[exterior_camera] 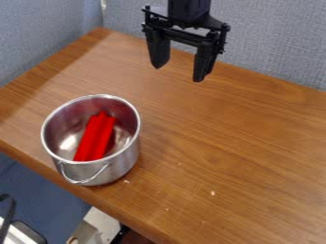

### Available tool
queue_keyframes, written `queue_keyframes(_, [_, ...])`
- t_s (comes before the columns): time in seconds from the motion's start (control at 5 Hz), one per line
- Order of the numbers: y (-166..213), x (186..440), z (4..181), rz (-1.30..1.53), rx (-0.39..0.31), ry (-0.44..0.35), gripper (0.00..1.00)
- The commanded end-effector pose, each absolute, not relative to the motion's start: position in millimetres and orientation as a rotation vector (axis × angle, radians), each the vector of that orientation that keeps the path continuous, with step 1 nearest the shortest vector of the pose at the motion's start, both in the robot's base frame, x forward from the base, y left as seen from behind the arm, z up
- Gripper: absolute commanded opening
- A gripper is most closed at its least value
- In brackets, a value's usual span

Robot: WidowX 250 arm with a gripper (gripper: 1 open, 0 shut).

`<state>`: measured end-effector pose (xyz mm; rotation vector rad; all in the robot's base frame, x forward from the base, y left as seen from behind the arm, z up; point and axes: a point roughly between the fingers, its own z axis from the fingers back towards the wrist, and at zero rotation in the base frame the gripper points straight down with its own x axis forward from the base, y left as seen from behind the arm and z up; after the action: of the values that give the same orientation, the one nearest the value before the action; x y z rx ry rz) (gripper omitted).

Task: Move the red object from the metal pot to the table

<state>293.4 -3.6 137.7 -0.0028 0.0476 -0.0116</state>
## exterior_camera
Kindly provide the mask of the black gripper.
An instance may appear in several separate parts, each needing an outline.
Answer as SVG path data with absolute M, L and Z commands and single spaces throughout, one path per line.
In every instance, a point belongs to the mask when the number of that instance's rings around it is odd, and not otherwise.
M 147 37 L 150 62 L 161 69 L 172 57 L 172 40 L 200 45 L 193 80 L 202 82 L 212 73 L 232 26 L 210 15 L 212 0 L 168 0 L 168 5 L 146 4 L 143 32 Z

